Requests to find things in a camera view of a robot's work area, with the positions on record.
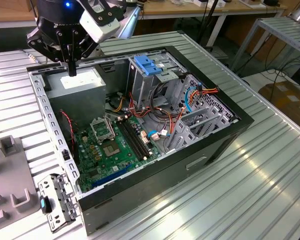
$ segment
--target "side panel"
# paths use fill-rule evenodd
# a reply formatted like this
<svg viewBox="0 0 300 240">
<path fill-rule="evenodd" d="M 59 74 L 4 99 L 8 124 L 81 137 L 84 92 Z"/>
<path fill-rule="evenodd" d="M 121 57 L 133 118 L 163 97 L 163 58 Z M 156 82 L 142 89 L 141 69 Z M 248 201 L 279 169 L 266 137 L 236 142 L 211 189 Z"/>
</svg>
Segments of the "side panel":
<svg viewBox="0 0 300 240">
<path fill-rule="evenodd" d="M 224 143 L 229 143 L 229 138 L 230 136 L 226 136 L 180 160 L 179 162 L 140 181 L 132 187 L 125 189 L 104 202 L 83 211 L 82 215 L 87 235 L 92 234 L 108 223 L 129 213 L 154 196 L 162 193 L 202 169 L 207 161 L 210 160 L 210 158 L 217 150 L 220 149 L 221 146 L 223 146 Z"/>
</svg>

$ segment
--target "ram slot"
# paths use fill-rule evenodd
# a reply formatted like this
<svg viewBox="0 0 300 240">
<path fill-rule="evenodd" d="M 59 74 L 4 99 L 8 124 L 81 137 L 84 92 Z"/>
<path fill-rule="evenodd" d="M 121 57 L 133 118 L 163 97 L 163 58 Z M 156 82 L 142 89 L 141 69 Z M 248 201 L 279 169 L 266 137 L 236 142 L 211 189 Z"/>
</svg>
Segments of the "ram slot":
<svg viewBox="0 0 300 240">
<path fill-rule="evenodd" d="M 143 160 L 144 157 L 150 156 L 146 147 L 135 134 L 135 130 L 130 126 L 129 123 L 120 122 L 117 126 L 139 160 Z"/>
<path fill-rule="evenodd" d="M 139 150 L 142 152 L 142 154 L 145 157 L 149 157 L 150 154 L 148 152 L 148 149 L 144 145 L 144 143 L 141 141 L 141 139 L 138 137 L 138 135 L 135 133 L 135 130 L 132 128 L 132 126 L 126 121 L 123 123 L 125 129 L 127 129 L 130 136 L 135 140 L 135 143 L 138 145 Z"/>
</svg>

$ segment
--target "blue drive bay latch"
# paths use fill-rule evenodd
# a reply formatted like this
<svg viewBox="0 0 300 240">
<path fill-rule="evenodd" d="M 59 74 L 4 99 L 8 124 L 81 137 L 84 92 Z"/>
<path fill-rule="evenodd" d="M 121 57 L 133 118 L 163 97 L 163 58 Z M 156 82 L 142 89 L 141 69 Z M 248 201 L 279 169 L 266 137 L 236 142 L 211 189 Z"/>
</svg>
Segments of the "blue drive bay latch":
<svg viewBox="0 0 300 240">
<path fill-rule="evenodd" d="M 134 60 L 147 76 L 162 73 L 162 69 L 158 68 L 154 64 L 154 61 L 149 59 L 146 55 L 134 56 Z"/>
</svg>

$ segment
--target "motherboard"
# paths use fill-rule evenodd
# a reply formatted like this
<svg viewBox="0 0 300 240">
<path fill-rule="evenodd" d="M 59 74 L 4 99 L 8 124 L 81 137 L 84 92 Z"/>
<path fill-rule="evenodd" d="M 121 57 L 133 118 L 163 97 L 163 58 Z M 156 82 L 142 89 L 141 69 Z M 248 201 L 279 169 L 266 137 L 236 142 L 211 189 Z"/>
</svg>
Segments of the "motherboard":
<svg viewBox="0 0 300 240">
<path fill-rule="evenodd" d="M 125 122 L 100 123 L 92 123 L 91 127 L 75 133 L 80 172 L 78 183 L 83 193 L 161 156 L 153 142 L 142 142 L 141 132 L 144 130 L 136 117 L 130 117 Z M 114 137 L 101 142 L 100 137 L 111 131 Z M 136 142 L 142 143 L 142 146 L 135 146 Z M 142 148 L 147 151 L 147 156 L 140 153 Z"/>
</svg>

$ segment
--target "cardboard box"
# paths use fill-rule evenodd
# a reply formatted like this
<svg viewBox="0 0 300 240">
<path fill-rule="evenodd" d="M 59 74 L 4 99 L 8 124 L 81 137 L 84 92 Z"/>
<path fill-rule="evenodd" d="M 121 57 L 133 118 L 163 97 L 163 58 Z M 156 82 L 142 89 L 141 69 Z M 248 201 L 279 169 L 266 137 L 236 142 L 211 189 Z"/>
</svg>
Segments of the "cardboard box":
<svg viewBox="0 0 300 240">
<path fill-rule="evenodd" d="M 273 84 L 268 84 L 259 90 L 268 101 Z M 300 89 L 290 81 L 278 82 L 274 86 L 271 103 L 288 118 L 300 126 Z"/>
<path fill-rule="evenodd" d="M 30 0 L 0 0 L 0 7 L 22 12 L 30 12 L 32 10 Z"/>
</svg>

